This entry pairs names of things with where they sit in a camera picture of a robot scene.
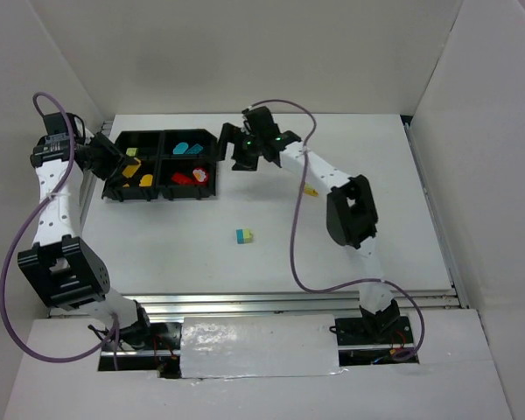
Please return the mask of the light green curved lego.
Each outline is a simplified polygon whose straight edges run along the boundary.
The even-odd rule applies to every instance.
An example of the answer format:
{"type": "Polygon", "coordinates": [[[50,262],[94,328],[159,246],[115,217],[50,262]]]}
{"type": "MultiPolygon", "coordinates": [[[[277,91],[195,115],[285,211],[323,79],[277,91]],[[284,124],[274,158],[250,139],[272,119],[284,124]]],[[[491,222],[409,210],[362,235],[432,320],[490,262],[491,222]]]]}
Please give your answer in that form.
{"type": "Polygon", "coordinates": [[[138,148],[128,148],[126,150],[126,155],[132,158],[136,158],[138,156],[138,148]]]}

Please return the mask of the yellow oval lego brick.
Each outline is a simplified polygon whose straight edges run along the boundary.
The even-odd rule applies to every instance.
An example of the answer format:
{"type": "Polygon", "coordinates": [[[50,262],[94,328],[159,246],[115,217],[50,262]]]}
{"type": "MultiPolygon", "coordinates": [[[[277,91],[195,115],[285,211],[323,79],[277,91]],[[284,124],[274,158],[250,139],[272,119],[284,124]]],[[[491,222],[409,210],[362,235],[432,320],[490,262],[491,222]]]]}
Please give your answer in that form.
{"type": "Polygon", "coordinates": [[[153,184],[153,175],[145,174],[141,177],[139,186],[140,187],[152,187],[153,184]]]}

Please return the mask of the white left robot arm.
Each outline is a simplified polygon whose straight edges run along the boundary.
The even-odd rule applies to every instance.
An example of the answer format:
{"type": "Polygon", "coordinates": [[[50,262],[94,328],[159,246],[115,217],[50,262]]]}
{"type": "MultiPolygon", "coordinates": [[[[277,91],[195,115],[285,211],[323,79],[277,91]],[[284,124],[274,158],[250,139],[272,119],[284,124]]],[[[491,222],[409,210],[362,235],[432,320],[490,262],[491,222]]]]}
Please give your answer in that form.
{"type": "Polygon", "coordinates": [[[81,118],[60,112],[44,115],[46,134],[30,156],[45,207],[29,249],[17,265],[48,308],[81,310],[109,325],[117,318],[120,339],[135,350],[146,347],[151,323],[145,309],[123,297],[110,284],[103,260],[81,233],[80,189],[85,174],[131,180],[141,166],[119,151],[101,132],[87,134],[81,118]]]}

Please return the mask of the teal oval lego brick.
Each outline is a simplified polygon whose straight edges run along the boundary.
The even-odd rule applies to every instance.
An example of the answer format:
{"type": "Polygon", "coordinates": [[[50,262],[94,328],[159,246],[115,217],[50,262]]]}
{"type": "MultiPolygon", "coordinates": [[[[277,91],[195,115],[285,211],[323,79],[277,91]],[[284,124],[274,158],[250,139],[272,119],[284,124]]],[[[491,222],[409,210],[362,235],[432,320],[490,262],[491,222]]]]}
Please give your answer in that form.
{"type": "Polygon", "coordinates": [[[172,150],[172,153],[174,155],[182,155],[182,154],[185,154],[188,149],[189,149],[188,143],[180,142],[175,145],[175,147],[172,150]]]}

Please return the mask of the red flower print lego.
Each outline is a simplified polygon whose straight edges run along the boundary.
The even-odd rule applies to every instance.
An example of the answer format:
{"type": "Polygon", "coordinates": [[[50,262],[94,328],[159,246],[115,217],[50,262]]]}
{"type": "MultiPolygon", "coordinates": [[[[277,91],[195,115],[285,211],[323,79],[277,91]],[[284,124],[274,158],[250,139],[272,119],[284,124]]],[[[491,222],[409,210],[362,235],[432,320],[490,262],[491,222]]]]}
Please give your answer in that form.
{"type": "Polygon", "coordinates": [[[209,171],[202,167],[193,169],[192,175],[198,184],[205,184],[209,180],[209,171]]]}

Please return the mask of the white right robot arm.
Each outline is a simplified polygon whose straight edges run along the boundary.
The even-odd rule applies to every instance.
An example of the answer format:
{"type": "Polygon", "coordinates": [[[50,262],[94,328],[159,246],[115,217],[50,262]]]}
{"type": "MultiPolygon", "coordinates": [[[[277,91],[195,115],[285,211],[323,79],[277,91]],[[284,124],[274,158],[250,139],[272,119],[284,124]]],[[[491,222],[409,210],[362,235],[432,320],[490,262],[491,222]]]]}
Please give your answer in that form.
{"type": "Polygon", "coordinates": [[[222,125],[219,158],[225,158],[231,144],[234,171],[254,172],[258,160],[264,158],[278,168],[300,176],[289,245],[294,282],[302,291],[312,294],[332,293],[356,286],[364,331],[375,339],[388,334],[400,318],[400,310],[389,285],[382,280],[381,265],[375,254],[379,217],[368,179],[338,170],[308,148],[309,139],[317,128],[314,116],[310,117],[312,128],[304,138],[293,131],[280,130],[272,113],[262,103],[243,110],[242,118],[241,127],[230,122],[222,125]],[[329,236],[361,261],[370,278],[323,289],[312,289],[302,283],[295,264],[295,239],[306,186],[325,199],[325,227],[329,236]]]}

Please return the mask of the teal long lego brick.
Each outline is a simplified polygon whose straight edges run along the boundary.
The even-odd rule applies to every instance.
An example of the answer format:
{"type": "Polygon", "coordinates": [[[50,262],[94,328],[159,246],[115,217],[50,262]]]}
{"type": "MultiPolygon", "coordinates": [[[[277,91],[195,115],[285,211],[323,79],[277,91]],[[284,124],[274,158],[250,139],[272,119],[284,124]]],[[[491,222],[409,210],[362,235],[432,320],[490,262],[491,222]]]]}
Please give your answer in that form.
{"type": "Polygon", "coordinates": [[[186,151],[185,151],[185,154],[188,154],[188,155],[198,155],[200,154],[202,151],[203,151],[204,147],[198,143],[196,143],[195,145],[191,146],[190,148],[188,148],[186,151]]]}

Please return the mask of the red long lego brick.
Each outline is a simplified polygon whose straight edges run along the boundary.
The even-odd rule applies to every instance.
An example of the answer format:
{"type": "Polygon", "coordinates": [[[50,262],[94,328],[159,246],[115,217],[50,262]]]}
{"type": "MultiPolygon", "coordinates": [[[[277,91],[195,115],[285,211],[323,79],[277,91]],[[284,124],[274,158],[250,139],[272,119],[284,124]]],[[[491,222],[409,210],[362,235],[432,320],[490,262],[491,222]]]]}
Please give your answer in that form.
{"type": "Polygon", "coordinates": [[[194,181],[187,177],[185,174],[180,172],[175,172],[171,176],[171,181],[178,185],[193,185],[194,181]]]}

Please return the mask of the yellow curved lego top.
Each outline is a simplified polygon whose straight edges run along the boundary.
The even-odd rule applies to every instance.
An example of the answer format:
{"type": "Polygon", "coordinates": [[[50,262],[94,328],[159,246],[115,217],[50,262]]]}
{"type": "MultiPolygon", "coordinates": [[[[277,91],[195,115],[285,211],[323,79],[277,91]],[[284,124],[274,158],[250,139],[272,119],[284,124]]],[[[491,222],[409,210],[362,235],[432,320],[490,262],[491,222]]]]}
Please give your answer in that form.
{"type": "Polygon", "coordinates": [[[137,158],[133,158],[131,159],[127,164],[125,164],[122,168],[122,176],[125,178],[125,179],[131,179],[138,171],[138,169],[140,168],[142,162],[137,159],[137,158]]]}

